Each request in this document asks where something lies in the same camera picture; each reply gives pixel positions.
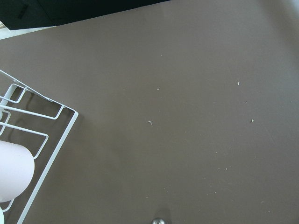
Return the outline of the steel muddler with black tip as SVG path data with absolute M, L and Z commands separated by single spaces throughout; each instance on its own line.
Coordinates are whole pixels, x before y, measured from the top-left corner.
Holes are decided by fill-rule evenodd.
M 157 217 L 151 221 L 151 224 L 166 224 L 166 221 L 163 218 Z

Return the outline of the black foam block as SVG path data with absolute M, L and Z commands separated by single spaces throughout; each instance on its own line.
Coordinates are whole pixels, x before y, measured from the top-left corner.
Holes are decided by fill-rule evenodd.
M 160 2 L 160 0 L 1 0 L 0 21 L 10 30 L 53 27 Z

